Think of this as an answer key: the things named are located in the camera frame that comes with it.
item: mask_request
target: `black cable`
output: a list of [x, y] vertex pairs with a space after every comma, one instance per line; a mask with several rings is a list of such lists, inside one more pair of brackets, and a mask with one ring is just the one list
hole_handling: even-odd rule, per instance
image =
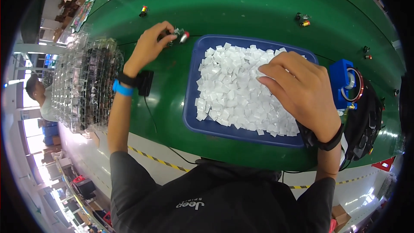
[[345, 170], [348, 166], [349, 166], [349, 164], [351, 163], [351, 161], [352, 160], [349, 160], [349, 163], [344, 167], [344, 168], [341, 168], [341, 169], [339, 169], [339, 172], [341, 172], [341, 171], [343, 171], [343, 170]]
[[173, 150], [173, 148], [171, 148], [169, 146], [166, 146], [166, 147], [168, 147], [169, 149], [171, 149], [175, 154], [179, 155], [179, 157], [182, 158], [185, 162], [190, 163], [190, 164], [193, 164], [193, 165], [196, 165], [197, 164], [197, 163], [189, 162], [187, 159], [183, 158], [180, 154], [178, 154], [175, 150]]
[[303, 172], [307, 172], [309, 169], [306, 169], [305, 171], [301, 171], [301, 172], [288, 172], [288, 171], [284, 171], [284, 172], [286, 172], [288, 174], [300, 174], [300, 173], [303, 173]]
[[147, 109], [148, 109], [148, 111], [149, 111], [149, 115], [151, 116], [152, 122], [154, 123], [155, 133], [158, 133], [158, 132], [157, 132], [157, 125], [155, 124], [154, 117], [152, 116], [152, 113], [151, 113], [151, 111], [149, 110], [149, 107], [148, 107], [148, 104], [147, 104], [147, 98], [146, 98], [145, 96], [144, 96], [144, 101], [145, 101], [145, 105], [147, 106]]
[[[149, 115], [151, 116], [151, 119], [152, 119], [152, 122], [154, 123], [154, 127], [155, 127], [155, 133], [158, 133], [158, 131], [157, 131], [157, 125], [155, 124], [155, 120], [154, 120], [154, 117], [152, 116], [152, 113], [151, 113], [151, 111], [149, 110], [149, 106], [148, 106], [148, 104], [147, 104], [147, 98], [144, 96], [144, 101], [145, 101], [145, 105], [147, 106], [147, 109], [148, 109], [148, 112], [149, 112]], [[175, 150], [173, 150], [171, 147], [169, 147], [169, 146], [166, 146], [166, 147], [168, 147], [169, 149], [171, 149], [175, 154], [177, 154], [180, 158], [182, 158], [185, 162], [187, 162], [187, 163], [190, 163], [190, 164], [193, 164], [193, 165], [196, 165], [196, 163], [193, 163], [193, 162], [189, 162], [187, 159], [185, 159], [185, 158], [183, 158], [183, 156], [181, 156], [180, 154], [178, 154]]]

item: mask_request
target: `black wristband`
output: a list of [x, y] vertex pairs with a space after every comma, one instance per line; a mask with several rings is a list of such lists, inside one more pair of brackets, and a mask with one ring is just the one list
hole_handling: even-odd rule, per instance
[[136, 78], [131, 78], [127, 75], [125, 75], [123, 72], [118, 73], [118, 81], [124, 83], [125, 85], [129, 85], [132, 87], [135, 87], [136, 84]]
[[325, 150], [325, 151], [332, 150], [341, 141], [343, 130], [344, 130], [344, 124], [341, 123], [341, 126], [339, 127], [338, 132], [335, 134], [335, 136], [329, 142], [322, 143], [322, 142], [318, 141], [316, 143], [316, 145], [318, 145], [318, 147], [320, 149]]

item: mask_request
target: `blue bin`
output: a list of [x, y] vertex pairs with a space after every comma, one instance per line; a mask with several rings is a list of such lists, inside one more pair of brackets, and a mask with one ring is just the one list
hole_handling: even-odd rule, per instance
[[57, 122], [51, 122], [51, 121], [44, 121], [43, 123], [44, 123], [43, 127], [52, 127], [52, 126], [58, 125]]
[[45, 145], [53, 145], [53, 136], [45, 137]]
[[42, 127], [42, 131], [45, 137], [59, 135], [59, 129], [57, 126]]
[[197, 107], [194, 106], [195, 99], [200, 96], [200, 91], [197, 90], [197, 80], [201, 75], [198, 71], [201, 60], [204, 59], [204, 53], [208, 48], [215, 49], [217, 45], [224, 46], [225, 43], [231, 43], [239, 47], [249, 48], [250, 45], [255, 44], [258, 49], [276, 50], [285, 47], [286, 50], [297, 52], [300, 55], [305, 55], [308, 61], [319, 64], [315, 55], [307, 49], [302, 49], [289, 44], [273, 42], [265, 39], [248, 38], [242, 36], [232, 35], [204, 35], [198, 39], [193, 48], [191, 56], [190, 72], [188, 75], [187, 92], [185, 93], [183, 121], [187, 128], [193, 132], [200, 132], [212, 136], [223, 137], [228, 139], [241, 140], [252, 143], [282, 146], [287, 148], [302, 148], [304, 147], [302, 137], [300, 134], [295, 137], [279, 136], [273, 137], [265, 132], [264, 135], [259, 136], [256, 131], [249, 131], [246, 129], [236, 129], [234, 125], [230, 127], [220, 125], [213, 121], [209, 116], [199, 122], [196, 119]]

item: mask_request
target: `green workbench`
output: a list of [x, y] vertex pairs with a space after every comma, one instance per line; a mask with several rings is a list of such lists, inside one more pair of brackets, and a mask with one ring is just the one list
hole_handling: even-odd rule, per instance
[[[140, 18], [143, 5], [148, 15]], [[311, 25], [298, 26], [297, 12], [312, 16]], [[316, 150], [260, 145], [195, 133], [184, 125], [183, 102], [194, 42], [204, 34], [242, 35], [269, 39], [311, 50], [328, 67], [347, 59], [370, 79], [386, 98], [383, 129], [374, 151], [349, 167], [376, 163], [402, 146], [398, 97], [405, 66], [392, 47], [398, 39], [392, 24], [373, 0], [96, 0], [87, 23], [93, 36], [117, 39], [125, 59], [144, 30], [168, 20], [190, 33], [185, 44], [163, 50], [146, 69], [153, 70], [147, 97], [132, 98], [130, 132], [195, 155], [229, 163], [275, 170], [305, 170], [316, 164]], [[371, 48], [372, 60], [363, 58]]]

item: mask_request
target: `blue wristband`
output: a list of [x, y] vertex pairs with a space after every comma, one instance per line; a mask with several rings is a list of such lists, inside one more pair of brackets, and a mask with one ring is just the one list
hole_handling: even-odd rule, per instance
[[133, 88], [127, 88], [127, 87], [119, 84], [119, 81], [117, 79], [115, 79], [115, 82], [113, 83], [112, 90], [114, 90], [115, 92], [118, 92], [118, 93], [120, 93], [121, 95], [124, 95], [124, 96], [132, 96], [132, 93], [134, 92]]

